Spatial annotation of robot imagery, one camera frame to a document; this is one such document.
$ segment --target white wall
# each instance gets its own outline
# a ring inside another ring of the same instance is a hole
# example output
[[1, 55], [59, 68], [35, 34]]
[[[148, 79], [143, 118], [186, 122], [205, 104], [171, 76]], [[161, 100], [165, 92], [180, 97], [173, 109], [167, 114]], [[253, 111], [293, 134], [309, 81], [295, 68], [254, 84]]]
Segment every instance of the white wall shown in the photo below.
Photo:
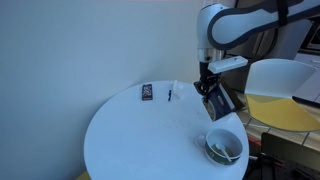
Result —
[[0, 179], [72, 179], [98, 108], [134, 84], [198, 79], [203, 1], [0, 1]]

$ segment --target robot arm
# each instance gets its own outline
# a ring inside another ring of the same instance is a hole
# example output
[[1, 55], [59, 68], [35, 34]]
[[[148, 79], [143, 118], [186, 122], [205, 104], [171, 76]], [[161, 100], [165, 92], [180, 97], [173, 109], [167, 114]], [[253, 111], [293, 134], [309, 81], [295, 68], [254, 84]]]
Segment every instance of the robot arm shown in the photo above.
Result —
[[197, 21], [201, 77], [195, 83], [196, 89], [206, 95], [209, 87], [219, 79], [220, 72], [246, 65], [247, 61], [242, 57], [223, 59], [225, 50], [244, 43], [259, 32], [318, 14], [319, 0], [265, 0], [249, 8], [213, 4], [201, 9]]

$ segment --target round white table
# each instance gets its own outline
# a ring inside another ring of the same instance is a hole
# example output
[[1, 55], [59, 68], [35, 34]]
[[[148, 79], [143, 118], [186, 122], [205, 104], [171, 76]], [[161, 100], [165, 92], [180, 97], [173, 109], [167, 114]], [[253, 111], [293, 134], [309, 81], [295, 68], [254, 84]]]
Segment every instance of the round white table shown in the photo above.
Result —
[[[180, 97], [168, 92], [173, 81], [152, 82], [153, 100], [142, 101], [142, 85], [108, 100], [86, 133], [84, 158], [92, 179], [242, 179], [249, 145], [236, 113], [212, 122], [201, 96], [179, 82]], [[243, 144], [241, 158], [230, 166], [210, 162], [196, 146], [210, 129], [234, 132]]]

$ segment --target spoon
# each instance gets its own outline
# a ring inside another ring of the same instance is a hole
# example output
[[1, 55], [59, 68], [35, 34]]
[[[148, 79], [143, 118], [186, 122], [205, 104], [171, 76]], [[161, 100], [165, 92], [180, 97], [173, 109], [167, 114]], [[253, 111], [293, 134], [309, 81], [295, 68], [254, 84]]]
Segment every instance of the spoon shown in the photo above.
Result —
[[231, 162], [231, 159], [228, 155], [228, 153], [226, 152], [226, 147], [224, 147], [224, 145], [222, 144], [215, 144], [216, 148], [219, 149], [220, 151], [222, 151], [222, 153], [224, 154], [224, 156], [228, 159], [229, 162]]

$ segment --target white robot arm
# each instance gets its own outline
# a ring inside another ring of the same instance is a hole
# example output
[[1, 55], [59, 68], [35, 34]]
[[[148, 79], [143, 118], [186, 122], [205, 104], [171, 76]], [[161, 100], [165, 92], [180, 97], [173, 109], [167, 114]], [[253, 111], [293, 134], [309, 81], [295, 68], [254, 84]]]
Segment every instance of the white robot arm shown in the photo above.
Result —
[[219, 73], [247, 64], [242, 57], [223, 59], [224, 51], [244, 43], [250, 36], [320, 14], [319, 0], [265, 0], [248, 8], [228, 8], [219, 3], [198, 14], [198, 60], [202, 95], [216, 83]]

